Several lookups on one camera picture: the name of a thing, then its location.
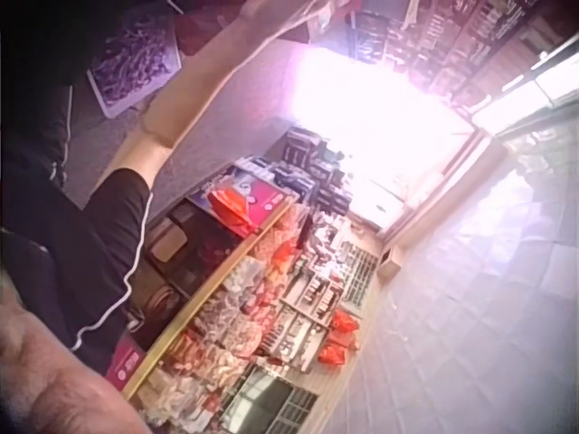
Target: white stripe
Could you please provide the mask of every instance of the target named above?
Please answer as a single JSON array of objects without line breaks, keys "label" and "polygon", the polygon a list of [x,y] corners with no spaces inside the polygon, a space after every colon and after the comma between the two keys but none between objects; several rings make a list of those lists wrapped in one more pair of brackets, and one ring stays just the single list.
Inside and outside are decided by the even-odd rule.
[{"label": "white stripe", "polygon": [[69,107],[66,112],[66,142],[64,143],[64,158],[62,165],[65,165],[69,159],[69,142],[71,141],[71,117],[72,117],[72,90],[73,87],[69,87]]},{"label": "white stripe", "polygon": [[183,12],[183,9],[181,9],[179,6],[177,6],[175,3],[173,3],[171,0],[166,0],[167,3],[169,3],[169,5],[175,9],[178,13],[180,13],[181,15],[183,15],[185,12]]},{"label": "white stripe", "polygon": [[51,177],[48,178],[49,181],[52,181],[55,176],[56,176],[56,163],[52,163],[52,173],[51,173]]},{"label": "white stripe", "polygon": [[97,321],[93,325],[86,325],[81,330],[79,330],[79,333],[76,334],[76,344],[74,344],[74,346],[71,348],[71,351],[75,352],[76,350],[78,350],[81,347],[82,335],[84,334],[84,332],[96,330],[97,328],[102,326],[103,323],[110,316],[110,314],[112,314],[116,309],[118,309],[130,297],[130,294],[132,292],[132,288],[130,287],[130,283],[128,283],[128,279],[133,275],[133,273],[137,269],[138,259],[140,256],[141,248],[143,247],[143,242],[145,240],[145,224],[147,223],[148,209],[149,209],[149,206],[151,204],[152,199],[153,199],[153,194],[151,193],[151,195],[149,195],[149,197],[148,197],[147,207],[145,208],[145,215],[143,215],[143,222],[141,223],[141,234],[140,234],[140,239],[138,241],[137,252],[135,254],[135,263],[133,264],[131,269],[128,271],[127,275],[123,278],[123,282],[125,283],[125,287],[127,288],[127,292],[117,303],[115,303],[114,305],[109,307],[109,309],[107,309],[107,311],[103,314],[103,316],[100,317],[99,321]]}]

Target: forearm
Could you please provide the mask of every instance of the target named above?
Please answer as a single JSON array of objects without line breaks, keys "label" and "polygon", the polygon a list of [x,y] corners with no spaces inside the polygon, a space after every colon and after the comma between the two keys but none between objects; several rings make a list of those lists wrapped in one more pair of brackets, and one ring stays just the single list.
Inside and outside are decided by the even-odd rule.
[{"label": "forearm", "polygon": [[252,37],[246,23],[237,19],[185,60],[128,135],[99,184],[113,170],[128,167],[140,173],[151,187],[158,171],[217,92],[266,42]]},{"label": "forearm", "polygon": [[144,127],[164,145],[178,145],[221,87],[265,43],[251,39],[241,19],[217,34],[159,92],[143,117]]}]

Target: hand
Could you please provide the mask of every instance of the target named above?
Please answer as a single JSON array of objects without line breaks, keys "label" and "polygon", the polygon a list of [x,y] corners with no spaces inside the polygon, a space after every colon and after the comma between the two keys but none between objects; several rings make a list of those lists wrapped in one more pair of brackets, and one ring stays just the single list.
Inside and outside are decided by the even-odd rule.
[{"label": "hand", "polygon": [[318,14],[329,0],[248,0],[240,18],[252,35],[268,41]]},{"label": "hand", "polygon": [[10,297],[12,283],[0,272],[0,398],[11,421],[38,434],[150,433],[105,379]]}]

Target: window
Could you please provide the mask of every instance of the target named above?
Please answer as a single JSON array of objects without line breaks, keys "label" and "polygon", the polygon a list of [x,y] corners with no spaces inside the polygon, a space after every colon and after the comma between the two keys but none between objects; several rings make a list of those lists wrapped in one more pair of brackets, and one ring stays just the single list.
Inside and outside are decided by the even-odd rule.
[{"label": "window", "polygon": [[232,434],[295,434],[318,398],[257,366],[234,389],[223,413]]}]

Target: black sleeve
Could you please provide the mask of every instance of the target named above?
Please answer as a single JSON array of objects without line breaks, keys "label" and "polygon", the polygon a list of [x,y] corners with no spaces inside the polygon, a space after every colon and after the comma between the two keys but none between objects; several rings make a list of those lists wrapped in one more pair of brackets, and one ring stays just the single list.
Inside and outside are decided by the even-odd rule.
[{"label": "black sleeve", "polygon": [[137,172],[119,169],[105,179],[84,208],[125,279],[137,267],[151,199],[147,183]]}]

